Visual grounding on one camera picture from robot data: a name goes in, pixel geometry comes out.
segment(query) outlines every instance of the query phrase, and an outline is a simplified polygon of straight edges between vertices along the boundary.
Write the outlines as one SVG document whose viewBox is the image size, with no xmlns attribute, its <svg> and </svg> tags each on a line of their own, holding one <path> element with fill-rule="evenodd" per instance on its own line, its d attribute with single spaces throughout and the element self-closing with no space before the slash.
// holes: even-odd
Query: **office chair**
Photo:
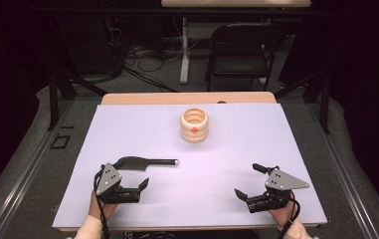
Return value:
<svg viewBox="0 0 379 239">
<path fill-rule="evenodd" d="M 211 36 L 205 81 L 211 91 L 211 78 L 266 78 L 267 90 L 275 51 L 285 38 L 275 23 L 231 23 L 217 28 Z M 265 54 L 264 46 L 271 46 Z"/>
</svg>

